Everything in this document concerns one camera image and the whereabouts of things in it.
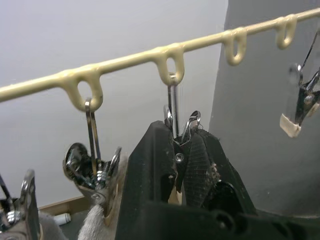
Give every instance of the fabric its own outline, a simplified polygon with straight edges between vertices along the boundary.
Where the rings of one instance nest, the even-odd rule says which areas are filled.
[[[105,225],[104,210],[95,205],[86,216],[79,232],[78,240],[113,240],[116,236],[117,223],[122,200],[123,187],[127,172],[128,157],[121,154],[118,168],[118,195],[114,199],[113,216],[109,226]]]
[[[56,224],[53,216],[39,212],[39,222],[42,226],[43,240],[68,240],[60,227]]]
[[[192,136],[190,153],[186,163],[183,178],[186,205],[200,208],[208,193],[220,180],[214,159],[209,156],[208,148],[202,134],[207,133],[198,129]]]

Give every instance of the metal hook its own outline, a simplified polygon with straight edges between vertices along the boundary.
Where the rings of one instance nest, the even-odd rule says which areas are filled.
[[[169,73],[170,77],[174,82],[178,82],[177,77],[174,73]],[[172,116],[172,134],[173,139],[179,136],[179,120],[178,120],[178,89],[177,85],[168,86],[168,108]]]
[[[89,141],[90,141],[92,171],[93,171],[93,175],[97,177],[97,168],[98,168],[98,171],[102,171],[102,164],[101,164],[101,155],[100,155],[100,148],[99,148],[99,139],[98,139],[95,112],[90,111],[90,102],[91,102],[91,98],[88,98],[85,101],[84,106],[85,106],[85,115],[86,115],[86,122],[88,125],[88,133],[89,133]]]

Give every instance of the metal clip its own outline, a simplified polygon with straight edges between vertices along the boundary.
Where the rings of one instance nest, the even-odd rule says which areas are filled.
[[[170,76],[172,79],[175,79],[173,73],[170,73]],[[164,124],[172,132],[175,168],[177,171],[175,186],[176,190],[180,193],[191,149],[191,139],[193,133],[200,125],[201,113],[194,111],[184,125],[182,134],[179,135],[178,84],[168,86],[167,90],[168,105],[165,105],[163,108]]]
[[[0,240],[39,240],[41,238],[33,170],[26,172],[20,198],[14,201],[14,209],[8,211],[9,209],[10,207],[0,212]]]
[[[280,118],[280,127],[292,138],[298,136],[304,119],[311,116],[320,105],[320,87],[317,86],[320,78],[320,68],[308,81],[304,81],[303,75],[303,69],[314,47],[317,36],[318,32],[314,35],[302,66],[293,64],[289,68],[287,106]]]
[[[63,171],[79,191],[93,205],[101,205],[105,216],[112,209],[117,194],[118,166],[121,147],[118,147],[110,161],[102,161],[94,112],[90,111],[90,99],[85,102],[85,114],[89,133],[91,156],[81,143],[74,143],[63,160]]]

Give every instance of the white wall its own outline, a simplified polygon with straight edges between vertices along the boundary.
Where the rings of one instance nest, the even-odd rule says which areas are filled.
[[[0,86],[19,83],[154,47],[223,31],[228,1],[4,0],[0,3]],[[181,121],[194,110],[209,128],[220,45],[186,53]],[[96,112],[101,155],[117,146],[130,153],[151,122],[163,120],[167,88],[148,63],[101,78]],[[84,98],[91,95],[80,83]],[[27,169],[35,170],[38,206],[81,194],[66,179],[62,160],[74,142],[88,146],[85,114],[62,89],[0,104],[0,173],[19,196]]]

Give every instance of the plastic hook loop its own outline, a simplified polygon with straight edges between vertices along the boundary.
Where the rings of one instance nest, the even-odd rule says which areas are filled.
[[[151,54],[151,59],[157,65],[160,78],[167,86],[178,85],[185,75],[184,50],[180,43],[157,47]],[[172,78],[167,66],[168,58],[172,58],[175,64],[175,78]]]
[[[234,44],[237,42],[237,53],[234,55]],[[247,32],[243,27],[227,30],[223,36],[224,54],[231,66],[238,65],[245,57],[247,50]]]
[[[290,14],[276,19],[276,45],[279,49],[287,48],[294,39],[297,26],[297,16]]]
[[[63,75],[59,86],[68,94],[72,104],[80,111],[85,112],[85,99],[82,98],[78,84],[82,81],[88,83],[92,91],[90,102],[90,111],[95,112],[103,103],[103,91],[100,85],[100,73],[91,65],[81,67],[81,70],[73,72],[72,70],[62,71]]]

